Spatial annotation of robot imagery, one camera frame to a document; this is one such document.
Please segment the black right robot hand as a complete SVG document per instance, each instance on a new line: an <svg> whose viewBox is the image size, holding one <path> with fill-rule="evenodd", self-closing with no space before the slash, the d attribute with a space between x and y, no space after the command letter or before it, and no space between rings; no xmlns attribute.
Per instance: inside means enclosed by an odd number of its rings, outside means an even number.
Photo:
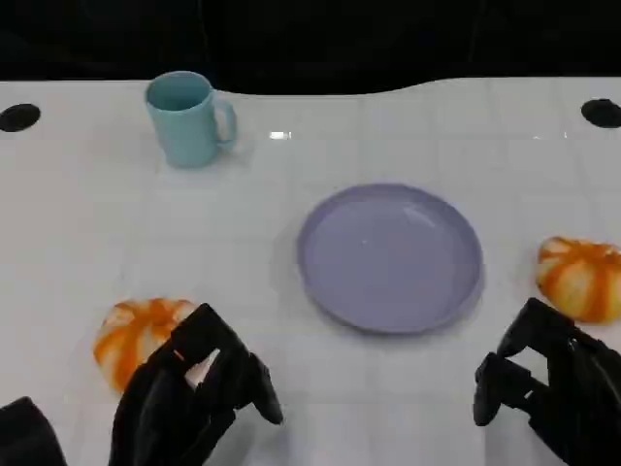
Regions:
<svg viewBox="0 0 621 466"><path fill-rule="evenodd" d="M476 425L507 406L566 464L619 462L620 355L539 299L525 303L474 380Z"/></svg>

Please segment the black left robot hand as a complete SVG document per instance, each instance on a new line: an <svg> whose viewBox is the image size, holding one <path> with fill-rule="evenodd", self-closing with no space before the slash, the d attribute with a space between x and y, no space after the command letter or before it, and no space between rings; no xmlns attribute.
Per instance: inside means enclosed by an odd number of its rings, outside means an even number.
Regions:
<svg viewBox="0 0 621 466"><path fill-rule="evenodd" d="M202 465L248 405L282 424L269 369L204 303L133 374L114 414L109 462Z"/></svg>

